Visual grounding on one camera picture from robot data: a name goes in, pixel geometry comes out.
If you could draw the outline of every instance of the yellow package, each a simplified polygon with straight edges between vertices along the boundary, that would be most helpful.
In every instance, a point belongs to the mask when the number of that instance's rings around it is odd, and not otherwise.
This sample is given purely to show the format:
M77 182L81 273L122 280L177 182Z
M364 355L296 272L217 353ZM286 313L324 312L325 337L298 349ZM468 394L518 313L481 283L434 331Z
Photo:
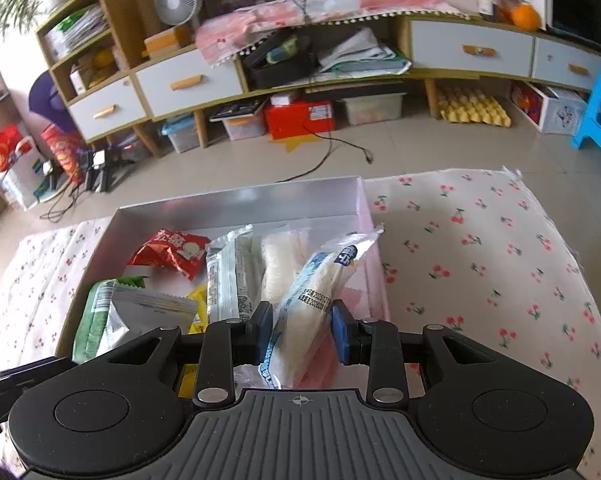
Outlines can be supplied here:
M202 334L207 328L207 283L196 287L196 289L187 296L190 300L198 301L198 317L200 322L192 323L188 334ZM181 382L178 396L184 399L191 399L194 395L194 384L196 384L196 373L198 365L185 365L183 381Z

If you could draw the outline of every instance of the wooden shelf leg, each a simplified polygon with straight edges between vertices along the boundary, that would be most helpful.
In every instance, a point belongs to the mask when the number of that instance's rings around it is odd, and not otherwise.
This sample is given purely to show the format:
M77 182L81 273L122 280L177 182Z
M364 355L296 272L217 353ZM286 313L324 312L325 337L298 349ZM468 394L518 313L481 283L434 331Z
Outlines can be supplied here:
M136 132L136 135L138 135L140 142L145 144L145 147L150 151L150 153L152 155L154 155L156 158L160 158L162 156L162 153L161 153L159 147L154 142L154 139L152 139L145 132L145 130L142 127L142 124L134 124L132 126L132 128L133 128L134 132Z
M441 118L441 112L438 109L438 96L436 95L436 79L425 79L425 93L427 94L427 104L429 113L434 119Z
M209 142L207 140L207 122L205 121L204 110L194 110L194 121L196 121L196 133L198 134L200 147L207 148Z

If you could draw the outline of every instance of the electric fan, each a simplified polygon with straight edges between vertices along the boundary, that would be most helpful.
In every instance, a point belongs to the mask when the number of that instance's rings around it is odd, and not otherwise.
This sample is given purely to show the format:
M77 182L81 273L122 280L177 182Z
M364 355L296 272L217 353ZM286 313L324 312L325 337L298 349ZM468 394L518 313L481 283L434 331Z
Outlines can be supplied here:
M197 15L202 8L202 0L154 0L156 13L167 25L181 25L191 21L194 28L199 26Z

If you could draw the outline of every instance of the black cable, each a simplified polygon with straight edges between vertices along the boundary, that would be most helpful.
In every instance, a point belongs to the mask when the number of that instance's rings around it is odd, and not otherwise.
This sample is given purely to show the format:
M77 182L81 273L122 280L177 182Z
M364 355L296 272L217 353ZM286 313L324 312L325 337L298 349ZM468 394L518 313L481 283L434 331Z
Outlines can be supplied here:
M292 2L294 2L294 4L303 13L303 21L305 22L305 26L307 27L308 25L311 25L311 20L309 19L309 15L307 13L307 0L303 0L302 6L300 6L296 0L292 0ZM312 57L315 56L314 52L310 52L309 55ZM308 87L310 87L310 88L313 86L313 79L314 79L314 73L310 73L309 78L308 78L308 83L309 83ZM290 180L295 180L297 178L307 176L308 174L311 174L314 171L316 171L318 168L320 168L323 164L325 164L325 161L329 158L329 156L332 153L334 153L334 151L335 151L334 145L333 145L334 140L337 140L338 142L343 142L344 144L347 144L348 146L356 148L357 150L361 150L363 152L363 154L365 155L365 161L367 162L367 164L372 164L374 161L374 155L370 150L368 150L367 148L364 148L362 146L359 146L358 144L354 144L353 142L349 142L348 140L343 140L343 139L338 139L338 138L332 137L331 131L328 132L327 137L323 137L323 136L320 136L319 134L316 134L316 133L310 131L309 128L305 124L303 124L303 129L305 129L305 131L308 134L314 135L314 136L318 137L319 139L329 140L329 147L327 149L327 153L325 153L325 156L321 159L321 161L319 161L319 163L316 166L314 166L311 170L305 171L304 173L301 173L301 174L298 174L295 176L290 176L289 178L286 178L285 180L279 180L278 181L279 183L280 182L289 182Z
M87 190L87 188L85 188L79 192L80 184L81 183L74 184L74 186L69 191L69 197L71 198L71 203L69 203L69 205L66 208L54 211L54 208L58 205L60 200L65 196L65 192L68 190L67 187L63 190L63 192L60 194L60 196L52 204L52 206L50 207L50 210L47 211L46 213L43 213L42 215L40 215L39 218L41 220L48 220L48 221L52 222L53 224L57 224L58 222L60 222L60 220L63 218L63 216L65 216L65 213L76 205L76 201L78 200L78 198Z

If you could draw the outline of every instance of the egg carton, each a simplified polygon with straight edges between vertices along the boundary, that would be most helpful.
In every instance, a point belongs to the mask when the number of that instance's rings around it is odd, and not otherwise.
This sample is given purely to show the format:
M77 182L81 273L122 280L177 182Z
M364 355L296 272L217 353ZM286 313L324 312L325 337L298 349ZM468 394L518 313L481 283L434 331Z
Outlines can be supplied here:
M437 89L441 117L448 123L485 123L492 126L512 125L511 118L492 96L471 88Z

